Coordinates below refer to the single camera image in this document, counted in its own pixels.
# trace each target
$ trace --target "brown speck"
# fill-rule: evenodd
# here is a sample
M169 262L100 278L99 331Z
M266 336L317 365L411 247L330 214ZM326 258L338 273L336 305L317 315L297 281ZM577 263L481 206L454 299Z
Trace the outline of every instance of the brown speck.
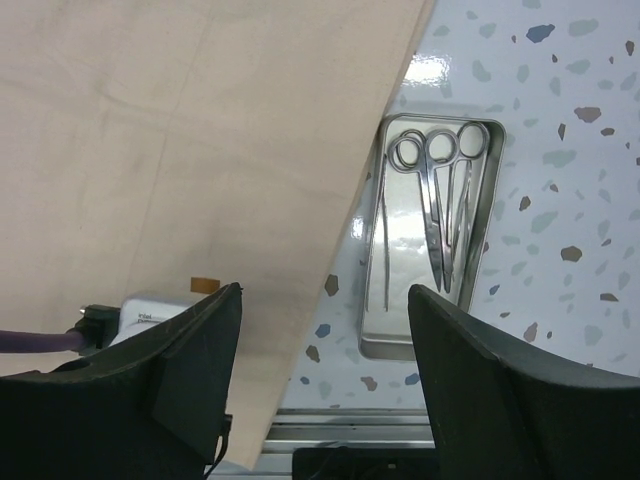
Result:
M572 245L560 250L560 255L562 256L562 260L566 262L577 262L582 258L582 250Z
M618 297L616 297L613 293L601 293L600 300L603 302L617 302Z
M578 107L573 112L585 123L593 123L602 115L598 107Z
M304 353L306 353L307 357L312 361L320 363L320 352L318 352L318 347L315 345L309 345Z
M360 381L367 386L367 390L370 392L378 388L378 382L376 382L373 377L360 377Z
M522 212L531 206L531 199L529 197L522 197L520 200L520 208L519 210Z
M324 290L330 297L333 297L336 293L338 293L338 290L340 290L340 287L338 286L338 277L333 274L329 275L327 277L327 281L324 282Z
M522 336L527 342L531 343L536 339L536 335L538 335L538 322L533 322L531 325L527 327L524 331L524 335Z

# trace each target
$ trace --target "black object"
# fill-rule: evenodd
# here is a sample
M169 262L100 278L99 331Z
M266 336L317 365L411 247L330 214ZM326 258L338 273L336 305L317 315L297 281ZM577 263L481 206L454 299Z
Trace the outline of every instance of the black object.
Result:
M409 291L443 480L640 478L640 379L545 352Z
M83 349L78 350L82 356L92 355L98 350L107 348L118 334L120 309L104 305L85 307L82 319L69 330L82 333L86 340Z
M241 316L234 283L51 373L0 377L0 478L202 478L228 433Z
M427 448L300 448L292 480L439 480L438 459Z

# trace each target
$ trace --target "stainless steel tray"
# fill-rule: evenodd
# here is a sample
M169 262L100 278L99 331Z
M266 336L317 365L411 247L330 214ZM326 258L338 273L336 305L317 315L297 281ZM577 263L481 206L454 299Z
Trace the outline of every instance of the stainless steel tray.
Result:
M466 244L454 262L451 291L440 294L463 310L471 307L480 257L495 195L500 159L506 138L504 127L494 120L429 115L398 114L385 119L378 133L374 166L376 194L367 222L369 263L361 306L360 351L368 358L413 360L414 352L407 315L407 293L411 285L424 284L437 291L422 220L417 174L400 174L385 165L388 144L406 129L423 133L435 128L457 132L466 122L483 123L490 140L486 155L473 162L470 185L472 227ZM446 198L446 177L440 177L440 192ZM388 276L388 303L385 301Z

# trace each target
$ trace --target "forceps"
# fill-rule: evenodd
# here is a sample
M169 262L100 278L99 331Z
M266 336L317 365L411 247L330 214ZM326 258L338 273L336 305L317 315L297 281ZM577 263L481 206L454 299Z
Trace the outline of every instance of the forceps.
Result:
M477 128L482 137L481 147L477 152L462 150L463 134L469 128ZM438 137L449 140L450 153L445 157L435 158L431 146ZM403 144L411 144L415 153L407 160L402 153ZM415 129L405 130L389 144L387 159L391 167L401 174L417 173L420 181L420 197L422 201L422 218L424 222L425 240L429 252L429 262L438 291L451 292L453 263L462 224L469 223L468 196L471 183L471 162L483 157L489 145L489 131L480 122L467 122L457 133L449 129L432 130L427 135ZM454 188L457 166L459 162L467 162L464 169L462 194L456 212L454 212ZM446 203L440 196L437 170L448 169L448 188Z

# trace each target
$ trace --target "white device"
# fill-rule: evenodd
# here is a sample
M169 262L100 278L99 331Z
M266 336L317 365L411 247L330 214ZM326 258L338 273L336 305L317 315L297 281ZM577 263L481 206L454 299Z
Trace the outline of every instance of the white device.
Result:
M122 302L118 335L111 345L175 317L206 296L200 293L175 295L159 292L138 292L130 295Z

